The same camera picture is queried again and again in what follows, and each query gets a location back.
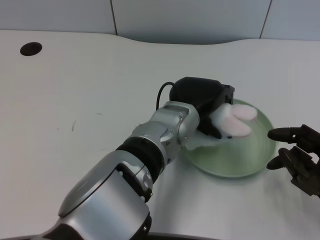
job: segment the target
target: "black cable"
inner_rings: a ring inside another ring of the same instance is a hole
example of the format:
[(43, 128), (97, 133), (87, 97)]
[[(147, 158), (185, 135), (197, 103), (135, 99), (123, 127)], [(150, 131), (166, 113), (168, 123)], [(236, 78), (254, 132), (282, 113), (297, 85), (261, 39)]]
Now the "black cable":
[(155, 106), (155, 110), (158, 110), (159, 109), (159, 102), (160, 102), (160, 96), (161, 96), (161, 93), (162, 93), (162, 90), (165, 88), (165, 86), (168, 86), (168, 85), (171, 85), (174, 90), (175, 90), (175, 93), (177, 94), (177, 89), (176, 89), (176, 86), (173, 82), (171, 81), (168, 81), (166, 83), (164, 83), (161, 87), (160, 87), (160, 90), (158, 92), (158, 96), (156, 98), (156, 106)]

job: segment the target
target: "translucent green plate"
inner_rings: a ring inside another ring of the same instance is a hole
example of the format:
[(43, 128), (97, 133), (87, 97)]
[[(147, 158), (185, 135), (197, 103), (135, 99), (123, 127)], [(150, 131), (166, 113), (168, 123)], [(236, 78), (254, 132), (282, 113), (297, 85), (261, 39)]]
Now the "translucent green plate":
[[(236, 99), (234, 103), (252, 106)], [(274, 157), (276, 142), (267, 137), (273, 126), (260, 110), (257, 119), (246, 124), (252, 128), (249, 137), (233, 138), (217, 146), (199, 147), (192, 151), (184, 149), (183, 153), (198, 168), (213, 175), (237, 178), (254, 174), (265, 168)]]

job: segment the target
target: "white table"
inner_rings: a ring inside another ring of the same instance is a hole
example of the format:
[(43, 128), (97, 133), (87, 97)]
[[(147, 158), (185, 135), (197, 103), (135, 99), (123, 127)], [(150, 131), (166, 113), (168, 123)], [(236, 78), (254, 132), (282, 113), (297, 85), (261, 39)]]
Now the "white table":
[[(22, 56), (29, 42), (42, 51)], [(151, 117), (160, 86), (185, 76), (234, 86), (235, 97), (275, 127), (320, 130), (320, 42), (173, 45), (0, 31), (0, 238), (50, 228), (72, 186)], [(290, 179), (285, 169), (216, 178), (177, 160), (154, 186), (151, 230), (225, 240), (319, 239), (320, 199)]]

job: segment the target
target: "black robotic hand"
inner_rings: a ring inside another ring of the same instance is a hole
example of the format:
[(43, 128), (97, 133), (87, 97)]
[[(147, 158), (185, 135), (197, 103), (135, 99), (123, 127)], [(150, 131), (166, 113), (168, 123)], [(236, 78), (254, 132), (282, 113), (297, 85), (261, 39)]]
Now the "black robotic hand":
[(268, 137), (275, 141), (296, 144), (296, 146), (291, 150), (279, 149), (279, 156), (268, 163), (267, 169), (286, 168), (295, 186), (310, 196), (316, 195), (320, 198), (320, 160), (314, 163), (312, 157), (308, 155), (315, 153), (320, 158), (320, 133), (302, 125), (270, 130)]
[(198, 130), (205, 135), (221, 139), (219, 130), (209, 117), (222, 104), (233, 104), (235, 89), (217, 80), (184, 77), (174, 83), (170, 91), (170, 101), (183, 102), (195, 107), (200, 116)]

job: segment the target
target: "wall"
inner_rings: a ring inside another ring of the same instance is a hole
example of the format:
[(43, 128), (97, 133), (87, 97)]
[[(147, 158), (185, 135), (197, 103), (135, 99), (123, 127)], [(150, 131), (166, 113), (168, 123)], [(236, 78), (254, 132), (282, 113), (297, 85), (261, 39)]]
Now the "wall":
[(0, 29), (115, 34), (110, 0), (0, 0)]
[(273, 0), (264, 39), (320, 40), (320, 0)]
[(0, 29), (118, 34), (172, 44), (320, 41), (319, 12), (320, 0), (0, 0)]

